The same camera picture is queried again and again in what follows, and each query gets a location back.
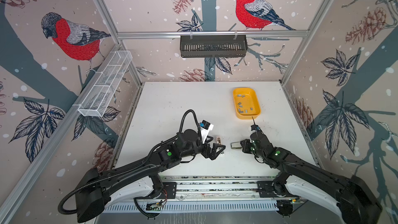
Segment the beige olive mini stapler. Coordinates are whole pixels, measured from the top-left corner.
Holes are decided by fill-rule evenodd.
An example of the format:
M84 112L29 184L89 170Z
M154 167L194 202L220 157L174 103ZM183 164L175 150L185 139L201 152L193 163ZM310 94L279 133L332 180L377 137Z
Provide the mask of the beige olive mini stapler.
M242 149L242 145L240 142L231 143L231 149Z

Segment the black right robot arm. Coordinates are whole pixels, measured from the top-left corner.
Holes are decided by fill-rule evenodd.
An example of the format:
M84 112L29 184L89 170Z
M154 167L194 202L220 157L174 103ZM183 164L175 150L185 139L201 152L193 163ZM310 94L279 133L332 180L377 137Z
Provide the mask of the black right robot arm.
M378 223L382 206L361 178L337 175L308 163L273 146L261 130L254 131L240 145L244 153L279 170L273 180L278 196L290 194L307 199L335 213L346 224Z

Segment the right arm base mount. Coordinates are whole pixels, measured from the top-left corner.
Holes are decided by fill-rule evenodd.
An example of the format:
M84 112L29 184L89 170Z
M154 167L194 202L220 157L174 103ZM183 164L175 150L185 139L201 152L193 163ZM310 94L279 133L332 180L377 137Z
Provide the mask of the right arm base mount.
M291 194L286 187L290 175L280 172L272 180L257 181L256 192L260 198L275 198L277 213L282 217L290 217L294 212L294 204L300 202L300 197Z

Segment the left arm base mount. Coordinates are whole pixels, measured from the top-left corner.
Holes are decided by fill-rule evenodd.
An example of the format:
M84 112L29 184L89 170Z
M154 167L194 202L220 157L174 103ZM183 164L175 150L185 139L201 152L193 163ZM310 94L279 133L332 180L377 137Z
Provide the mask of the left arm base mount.
M133 198L137 210L147 219L156 219L164 210L169 199L175 199L177 183L163 182L159 176L146 177L151 183L149 192Z

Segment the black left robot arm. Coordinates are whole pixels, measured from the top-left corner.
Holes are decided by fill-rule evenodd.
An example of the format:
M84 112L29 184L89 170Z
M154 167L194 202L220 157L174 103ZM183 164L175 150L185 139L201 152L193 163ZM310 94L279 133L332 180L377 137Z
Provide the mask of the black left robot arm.
M79 223L85 223L103 213L106 206L119 200L117 194L132 189L126 195L134 201L155 198L163 191L159 174L183 164L184 157L195 159L202 155L215 160L225 146L214 143L209 136L211 124L198 122L194 110L187 110L181 119L176 135L153 146L147 156L125 166L98 171L88 170L73 191L59 203L58 212L77 216Z

